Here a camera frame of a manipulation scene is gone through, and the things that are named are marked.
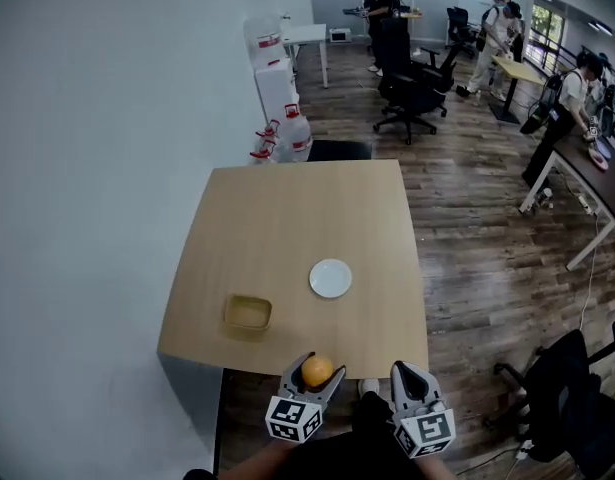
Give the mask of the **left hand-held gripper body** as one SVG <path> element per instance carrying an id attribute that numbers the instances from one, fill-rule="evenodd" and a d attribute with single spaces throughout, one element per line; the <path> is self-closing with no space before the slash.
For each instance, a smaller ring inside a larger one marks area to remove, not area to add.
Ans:
<path id="1" fill-rule="evenodd" d="M 305 443 L 322 426 L 328 404 L 318 403 L 318 393 L 307 388 L 303 394 L 281 394 L 271 397 L 265 423 L 272 438 Z"/>

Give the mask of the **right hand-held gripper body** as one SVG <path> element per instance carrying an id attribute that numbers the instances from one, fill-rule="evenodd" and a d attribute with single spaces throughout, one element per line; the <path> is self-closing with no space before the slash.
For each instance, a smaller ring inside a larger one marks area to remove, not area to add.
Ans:
<path id="1" fill-rule="evenodd" d="M 393 436 L 409 459 L 440 453 L 456 438 L 454 412 L 439 390 L 397 404 L 393 422 Z"/>

